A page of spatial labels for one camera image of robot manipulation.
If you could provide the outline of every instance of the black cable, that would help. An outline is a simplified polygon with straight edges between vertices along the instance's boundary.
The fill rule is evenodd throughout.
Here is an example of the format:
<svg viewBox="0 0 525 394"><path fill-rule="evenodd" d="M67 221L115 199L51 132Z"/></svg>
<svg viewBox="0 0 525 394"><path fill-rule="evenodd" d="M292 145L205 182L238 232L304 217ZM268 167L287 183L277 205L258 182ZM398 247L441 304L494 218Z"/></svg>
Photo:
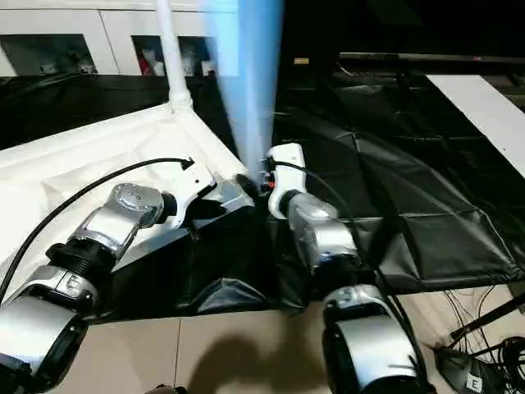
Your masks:
<svg viewBox="0 0 525 394"><path fill-rule="evenodd" d="M525 356L525 338L504 339L498 350L498 369L503 374L512 393L525 393L525 373L522 369Z"/></svg>
<svg viewBox="0 0 525 394"><path fill-rule="evenodd" d="M459 306L459 308L461 308L461 309L462 309L462 310L468 315L468 317L469 317L471 320L474 320L474 319L475 319L474 316L473 316L473 315L472 315L467 309L465 309L465 307L463 306L463 304L461 303L461 301L459 300L459 298L454 294L454 291L448 291L448 292L449 292L450 296L451 296L451 297L457 302L457 305ZM471 293L471 294L468 294L468 296L472 296L472 299L473 299L473 295L474 295L474 290L472 289L472 293ZM469 346L469 348L470 348L470 353L471 353L471 354L474 353L474 352L473 352L473 350L472 350L472 346L471 346L471 344L470 344L470 341L467 341L467 338L468 338L469 335L472 335L473 337L475 337L475 333L477 333L477 330L474 330L474 331L472 331L472 332L467 332L467 333L463 336L463 338L465 339L465 343L468 343L468 346ZM479 335L480 335L480 337L482 337L482 340L483 340L483 342L485 343L485 347L488 348L489 345L488 345L488 340L487 340L486 337L485 337L485 333L484 333L482 330L480 330ZM483 344L480 344L478 338L475 338L475 339L476 339L476 345L477 345L477 348L478 348L478 349L482 349ZM489 356L492 358L492 362L494 362L494 356L493 356L493 354L490 353ZM491 362L490 360L487 360L485 357L481 358L480 360L482 360L482 361L484 361L484 362Z"/></svg>
<svg viewBox="0 0 525 394"><path fill-rule="evenodd" d="M348 217L348 220L349 220L349 223L350 223L350 227L351 227L352 233L354 235L354 243L355 243L358 251L362 254L362 256L363 257L365 255L367 256L367 258L364 260L364 263L367 263L368 266L371 269L373 269L377 273L377 276L380 278L382 286L379 286L379 287L380 287L380 290L382 292L385 292L385 294L383 294L383 296L385 298L384 301L389 306L389 308L392 310L392 314L395 316L396 320L399 322L399 325L401 326L403 331L407 334L407 338L409 339L410 344L412 345L412 347L414 349L414 353L416 354L416 360L413 360L413 362L415 361L414 362L414 367L418 371L418 378L422 381L422 386L426 387L429 384L428 383L428 378L427 378L427 367L425 365L425 360L423 358L421 349L419 349L419 345L418 345L418 343L416 341L416 338L415 338L415 335L414 335L414 331L413 331L413 328L412 328L412 324L410 323L409 316L407 315L406 311L404 310L403 305L399 301L397 295L394 294L392 287L390 286L390 284L388 283L388 281L387 281L387 279L385 277L385 274L379 268L379 264L372 263L373 262L372 256L370 256L369 254L366 254L366 252L365 252L365 250L363 248L363 244L361 242L360 235L359 235L358 230L357 230L357 225L355 224L354 216L350 213L350 209L348 208L348 205L346 204L345 200L341 197L341 195L334 188L332 188L330 185L328 185L318 174L308 170L307 168L304 168L304 167L301 167L301 166L297 166L295 164L288 163L288 162L274 161L274 162L272 162L272 164L275 165L275 166L291 167L291 168L294 168L296 170L302 171L305 174L307 174L308 176L312 177L317 182L319 182L321 185L323 185L332 194L332 196L337 200L337 202L339 203L341 208L344 210L344 214ZM390 299L389 299L388 295L390 295L392 297L392 300L394 301L395 307L390 302Z"/></svg>
<svg viewBox="0 0 525 394"><path fill-rule="evenodd" d="M477 312L477 318L480 317L481 315L481 307L482 307L482 304L483 304L483 301L485 300L485 298L491 293L491 291L494 289L494 285L492 286L492 288L483 296L483 299L482 299L482 302L480 303L479 305L479 310ZM481 335L483 337L483 341L485 342L485 344L488 346L488 341L486 340L486 337L485 337L485 333L483 332L482 330L482 327L479 327L477 328L478 329L481 329ZM459 332L459 334L457 336L455 336L455 339L447 346L449 348L453 348L463 337L467 336L468 334L470 334L471 332L473 331L469 331L467 330L466 326L462 326L461 328L459 328L458 330L456 330L457 332Z"/></svg>
<svg viewBox="0 0 525 394"><path fill-rule="evenodd" d="M117 176L120 176L126 172L135 170L139 167L145 167L150 164L154 163L181 163L183 169L191 166L193 162L191 160L185 160L183 158L154 158L152 160L145 160L140 163L132 164L131 166L124 167L120 170L117 170L115 172L111 172L110 174L107 174L106 176L103 176L102 178L98 179L97 181L87 185L83 189L79 190L77 193L72 195L69 199L64 201L62 204L58 205L51 213L46 216L42 222L38 224L37 227L34 228L34 230L28 235L28 237L25 239L22 246L18 249L18 251L15 254L15 257L11 261L11 264L9 265L9 268L7 269L6 276L2 280L2 285L0 285L0 304L3 302L4 297L6 296L7 288L9 287L9 284L11 283L11 280L13 276L15 275L15 271L20 265L20 262L22 258L24 257L25 252L29 249L31 243L34 241L34 239L38 236L38 234L56 217L59 213L61 213L64 209L69 207L71 204L73 204L76 200L78 200L83 195L89 193L91 190L93 190L95 187L100 186L102 183L107 182Z"/></svg>
<svg viewBox="0 0 525 394"><path fill-rule="evenodd" d="M468 318L470 318L471 320L474 320L474 316L463 306L462 302L456 296L454 291L445 291L445 292L447 292L449 294L450 298L454 302L454 305L456 307L459 307L459 312L461 313L461 311L463 311L465 314L468 315L468 317L466 315L463 315L465 317L465 321L467 321ZM463 322L462 318L461 318L460 327L464 327L464 322ZM471 354L474 353L474 351L472 349L472 344L468 340L468 334L464 336L464 340L465 340L465 349L466 349L465 353L467 353L467 354L468 353L471 353ZM477 339L476 339L476 345L477 345L478 348L481 348L480 343L479 343L479 341Z"/></svg>
<svg viewBox="0 0 525 394"><path fill-rule="evenodd" d="M482 316L482 306L483 306L483 302L485 302L486 298L488 297L488 295L494 290L495 288L495 285L492 285L492 287L485 293L485 295L482 297L482 300L480 301L479 303L479 306L477 308L477 318L480 318ZM481 333L482 335L482 338L483 338L483 341L485 342L485 345L487 348L491 347L489 345L489 341L486 339L486 336L485 336L485 332L483 331L483 327L479 327L479 332ZM492 359L492 362L495 363L495 358L494 358L494 355L492 354L492 352L490 352L490 355L491 355L491 359Z"/></svg>
<svg viewBox="0 0 525 394"><path fill-rule="evenodd" d="M454 303L452 298L450 297L450 294L447 291L443 291L443 294L444 294L445 298L447 299L447 301L449 302L449 305L452 307L452 311L454 312L456 323L460 327L464 326L465 324L463 322L463 319L461 318L461 314L459 313L458 307ZM461 341L459 341L457 343L457 345L459 345L459 351L468 353L468 339L467 339L467 336L464 337L464 343L465 343L465 347L464 348L461 347Z"/></svg>

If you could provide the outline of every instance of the wires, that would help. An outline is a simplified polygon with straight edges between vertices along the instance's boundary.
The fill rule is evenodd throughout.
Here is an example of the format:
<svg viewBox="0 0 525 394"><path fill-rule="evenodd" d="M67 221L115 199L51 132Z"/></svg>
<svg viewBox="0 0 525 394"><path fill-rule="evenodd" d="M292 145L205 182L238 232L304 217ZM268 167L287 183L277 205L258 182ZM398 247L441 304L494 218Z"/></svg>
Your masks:
<svg viewBox="0 0 525 394"><path fill-rule="evenodd" d="M486 298L494 290L494 288L495 288L495 285L492 285L491 288L482 297L482 300L480 301L479 306L477 308L477 318L480 318L482 316L483 302L485 302ZM485 332L483 331L483 327L479 328L479 332L482 335L483 341L485 342L485 345L486 345L487 349L490 348L489 341L486 339ZM492 362L495 363L494 355L492 354L492 352L490 352L490 354L491 354Z"/></svg>
<svg viewBox="0 0 525 394"><path fill-rule="evenodd" d="M273 162L272 164L276 166L291 167L296 170L302 171L308 176L315 179L321 185L323 185L337 200L338 204L344 210L344 214L349 219L349 224L353 232L353 236L354 236L354 242L355 242L355 245L358 251L362 254L366 253L363 248L363 244L361 242L359 233L357 231L357 226L355 224L354 216L350 213L349 207L346 204L345 200L341 197L341 195L334 188L328 185L328 183L326 183L326 181L324 181L318 174L308 170L307 168L297 166L295 164L288 163L288 162ZM385 303L389 306L389 308L392 311L392 314L395 316L396 320L399 322L399 325L401 326L401 328L403 328L403 331L407 334L407 338L409 339L410 344L412 345L414 349L414 353L416 354L416 360L412 360L414 363L414 367L418 371L418 378L420 379L420 383L422 387L426 387L428 385L427 368L425 365L425 360L423 359L423 356L422 356L421 349L419 349L419 345L416 341L414 331L412 328L412 324L410 323L409 316L406 314L406 311L404 310L403 305L399 301L399 298L397 297L397 295L394 294L393 289L391 288L390 284L388 283L385 277L385 274L379 268L379 264L375 264L373 261L371 261L372 258L369 255L367 256L368 257L365 263L368 263L370 268L373 269L377 273L377 276L380 279L381 284L379 284L379 288L380 288L380 291L383 293L383 296L385 298ZM390 301L390 298L388 296L392 297L392 301L394 302L395 306L392 305L392 302Z"/></svg>
<svg viewBox="0 0 525 394"><path fill-rule="evenodd" d="M525 393L525 338L510 337L504 339L498 351L499 371L511 393Z"/></svg>
<svg viewBox="0 0 525 394"><path fill-rule="evenodd" d="M132 164L128 167L124 167L120 170L117 170L115 172L111 172L107 174L106 176L103 176L102 178L98 179L97 181L87 185L83 189L79 190L77 193L72 195L69 199L64 201L62 204L58 205L51 213L49 213L48 216L46 216L42 222L38 224L37 227L34 228L34 230L29 234L29 236L25 239L22 246L18 249L18 251L15 254L15 257L11 261L11 264L9 265L9 268L7 269L6 276L2 280L2 285L0 285L0 304L3 302L4 297L7 293L7 288L9 287L9 283L11 283L11 280L13 276L15 275L15 271L20 265L20 262L22 258L24 257L25 252L29 249L31 243L34 241L34 239L38 236L38 234L54 219L56 218L64 209L69 207L71 204L73 204L76 200L78 200L83 195L89 193L91 190L93 190L95 187L100 186L102 183L107 182L113 178L116 178L117 176L120 176L126 172L135 170L139 167L145 167L149 166L150 164L154 163L181 163L182 168L186 169L187 167L191 166L193 162L191 160L185 160L183 158L154 158L151 160L145 160L143 162L139 162L136 164Z"/></svg>
<svg viewBox="0 0 525 394"><path fill-rule="evenodd" d="M482 314L483 303L485 302L488 295L495 289L495 286L491 286L481 297L479 305L477 306L477 316L479 318ZM460 309L467 313L470 318L474 318L459 302L458 297L452 291L444 291L445 296L450 301L451 306L456 314L456 319L460 321L461 326L464 326L463 319L461 317ZM511 394L525 394L525 338L524 337L509 337L504 339L501 343L495 346L490 346L486 335L483 332L483 327L479 328L479 334L485 344L485 348L476 352L472 351L470 342L467 337L474 332L467 332L464 335L465 348L461 348L460 351L470 354L472 357L478 358L480 361L493 365L499 372L502 380L507 386L508 392ZM489 354L490 359L482 359L480 356Z"/></svg>

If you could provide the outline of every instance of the black cable bundle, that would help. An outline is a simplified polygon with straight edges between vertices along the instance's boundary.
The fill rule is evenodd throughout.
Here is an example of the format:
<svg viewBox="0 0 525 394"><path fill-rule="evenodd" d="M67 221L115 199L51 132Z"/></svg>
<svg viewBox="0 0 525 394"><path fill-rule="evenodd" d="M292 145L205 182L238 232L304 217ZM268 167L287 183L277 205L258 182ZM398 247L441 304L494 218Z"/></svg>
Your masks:
<svg viewBox="0 0 525 394"><path fill-rule="evenodd" d="M498 369L504 375L511 393L525 394L525 338L509 337L500 343Z"/></svg>

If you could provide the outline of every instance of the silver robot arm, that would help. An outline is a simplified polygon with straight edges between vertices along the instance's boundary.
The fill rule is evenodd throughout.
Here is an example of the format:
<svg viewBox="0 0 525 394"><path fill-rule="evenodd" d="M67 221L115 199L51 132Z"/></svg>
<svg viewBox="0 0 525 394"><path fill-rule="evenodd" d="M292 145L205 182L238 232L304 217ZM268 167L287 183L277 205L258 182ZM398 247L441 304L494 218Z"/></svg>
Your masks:
<svg viewBox="0 0 525 394"><path fill-rule="evenodd" d="M272 148L269 162L304 167L300 145ZM334 393L422 392L414 348L360 263L354 238L337 210L306 192L304 172L276 165L269 210L288 221L299 257L325 302L322 344Z"/></svg>
<svg viewBox="0 0 525 394"><path fill-rule="evenodd" d="M38 267L0 308L0 391L55 387L87 332L83 316L93 310L137 232L185 208L177 208L172 195L121 184L67 243L49 248L49 263Z"/></svg>

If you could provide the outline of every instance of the label sticker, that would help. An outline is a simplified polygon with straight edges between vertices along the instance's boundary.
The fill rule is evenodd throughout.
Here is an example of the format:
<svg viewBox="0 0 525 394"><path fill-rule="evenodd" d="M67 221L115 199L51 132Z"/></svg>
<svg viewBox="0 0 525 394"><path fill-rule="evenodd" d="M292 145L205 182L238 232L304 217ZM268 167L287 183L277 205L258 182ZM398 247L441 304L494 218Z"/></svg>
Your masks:
<svg viewBox="0 0 525 394"><path fill-rule="evenodd" d="M481 394L483 390L482 379L467 373L467 388L470 388L473 392L478 392Z"/></svg>

